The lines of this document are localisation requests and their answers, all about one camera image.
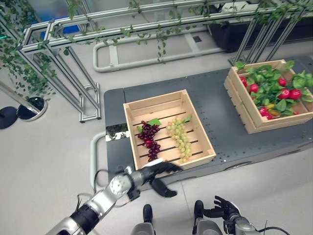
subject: gray tabletop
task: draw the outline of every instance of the gray tabletop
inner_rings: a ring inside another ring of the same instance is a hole
[[[310,57],[290,58],[295,72],[313,72]],[[229,69],[206,72],[188,77],[114,89],[105,92],[106,127],[126,122],[123,103],[187,89],[199,118],[217,156],[204,168],[240,158],[259,155],[289,145],[312,141],[313,121],[304,124],[248,135],[225,88]],[[127,165],[134,167],[129,138],[107,142],[108,168],[117,171]]]

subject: gray floor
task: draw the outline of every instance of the gray floor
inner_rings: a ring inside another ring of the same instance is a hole
[[[229,67],[231,54],[214,54],[112,73],[97,73],[91,67],[92,46],[75,46],[101,92],[114,88],[166,80]],[[149,47],[139,47],[148,54]],[[282,46],[275,58],[313,55],[312,42]],[[0,107],[17,106],[0,93]],[[77,112],[55,95],[42,118],[18,120],[0,130],[0,228],[4,235],[40,235],[76,206],[76,194],[91,192],[89,184],[89,142],[104,130],[105,120],[78,122]],[[100,141],[99,166],[106,167],[106,146]],[[97,227],[100,235],[127,235],[142,220],[142,207],[150,203],[159,235],[189,235],[193,204],[213,206],[214,195],[235,202],[257,228],[268,225],[285,228],[292,235],[313,232],[313,151],[283,156],[263,163],[187,180],[170,187],[178,191],[163,199],[148,190],[139,199],[113,209]],[[106,175],[101,175],[106,182]],[[268,231],[267,235],[280,235]]]

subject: hanging ivy vine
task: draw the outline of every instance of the hanging ivy vine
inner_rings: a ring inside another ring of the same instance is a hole
[[[2,0],[0,11],[4,14],[8,28],[15,31],[20,40],[23,39],[23,30],[32,23],[37,22],[34,10],[26,0]],[[0,34],[6,35],[0,27]],[[15,92],[26,100],[31,96],[40,96],[50,100],[55,94],[47,79],[38,74],[17,54],[16,47],[20,41],[8,37],[0,39],[0,69],[7,70],[9,78],[15,86]],[[42,53],[37,54],[42,74],[56,77],[50,66],[50,59]]]
[[[80,9],[81,6],[79,6],[81,4],[82,0],[68,0],[69,2],[71,2],[71,7],[69,7],[69,11],[71,13],[74,14],[74,12],[77,9]],[[136,9],[137,10],[137,15],[141,15],[143,17],[143,19],[146,22],[150,22],[146,15],[142,12],[141,7],[140,7],[140,2],[141,0],[130,0],[129,1],[129,8],[130,9]],[[175,5],[175,0],[172,1],[173,2],[173,9],[171,9],[169,11],[169,18],[171,20],[175,20],[177,21],[177,24],[173,27],[170,28],[166,28],[163,29],[161,27],[161,25],[159,24],[157,27],[157,31],[156,31],[156,40],[157,40],[157,61],[159,61],[160,63],[165,64],[165,55],[166,55],[166,40],[168,39],[168,36],[170,36],[171,34],[179,34],[181,33],[181,31],[183,30],[183,28],[181,27],[181,18],[182,18],[182,12],[178,11],[177,6]],[[236,16],[238,12],[240,11],[244,11],[245,10],[245,6],[246,4],[242,5],[240,8],[237,7],[237,5],[235,4],[236,0],[233,0],[232,5],[230,7],[228,7],[227,9],[230,10],[230,12],[234,15],[234,17],[236,18],[236,20],[238,21],[242,21],[240,16]],[[255,10],[255,17],[258,20],[259,24],[268,24],[271,20],[276,20],[278,18],[280,18],[281,16],[284,16],[292,7],[295,9],[294,13],[291,13],[291,20],[295,20],[295,21],[299,21],[302,19],[302,16],[298,14],[298,12],[300,10],[302,10],[303,8],[306,9],[307,12],[313,12],[313,6],[312,4],[309,4],[310,0],[298,0],[296,2],[294,2],[293,4],[290,3],[282,3],[280,5],[273,5],[272,1],[269,0],[263,0],[260,1],[260,3],[258,4],[257,9]],[[261,9],[266,9],[269,7],[275,7],[275,10],[271,13],[271,14],[263,14],[260,12]],[[195,5],[195,6],[190,6],[188,8],[188,12],[191,15],[195,15],[195,16],[204,16],[205,18],[210,18],[210,2],[209,0],[206,0],[204,3],[199,4],[199,5]],[[223,25],[224,23],[221,21],[209,21],[207,23],[203,23],[204,25],[210,25],[210,24],[221,24]],[[189,30],[190,28],[195,28],[197,27],[196,25],[192,25],[192,26],[186,26],[184,29],[185,30]],[[121,28],[121,33],[124,35],[121,38],[124,37],[131,37],[132,35],[134,35],[134,31],[133,31],[133,27],[132,25],[130,25],[129,27],[124,27]],[[142,32],[142,33],[137,33],[137,36],[139,37],[139,39],[136,41],[136,43],[138,45],[141,44],[148,44],[148,39],[151,37],[151,34],[148,32]],[[118,45],[118,41],[121,38],[114,38],[111,39],[110,41],[110,45],[114,45],[117,46]],[[96,38],[96,41],[103,41],[103,43],[105,45],[109,45],[109,42],[107,39],[105,38]]]

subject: grape bunch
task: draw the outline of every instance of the grape bunch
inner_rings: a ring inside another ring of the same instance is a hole
[[[191,143],[187,137],[187,132],[185,130],[185,119],[175,118],[172,122],[169,122],[166,130],[167,133],[176,140],[175,147],[180,150],[180,162],[185,163],[189,157],[191,157]]]
[[[148,161],[151,162],[157,159],[157,154],[160,152],[160,147],[156,141],[153,140],[155,134],[160,130],[158,125],[150,125],[145,121],[141,121],[142,132],[138,135],[138,138],[144,141],[144,146],[149,148]]]

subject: round base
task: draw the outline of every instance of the round base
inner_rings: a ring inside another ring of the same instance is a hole
[[[0,129],[7,128],[11,126],[16,119],[16,108],[14,107],[5,107],[0,110]]]
[[[42,114],[45,113],[48,107],[48,103],[40,97],[31,97],[27,100],[27,102],[31,103],[33,106],[39,109],[40,112],[38,114],[35,114],[32,111],[28,110],[25,106],[20,105],[17,110],[17,116],[23,121],[33,121],[38,119]]]

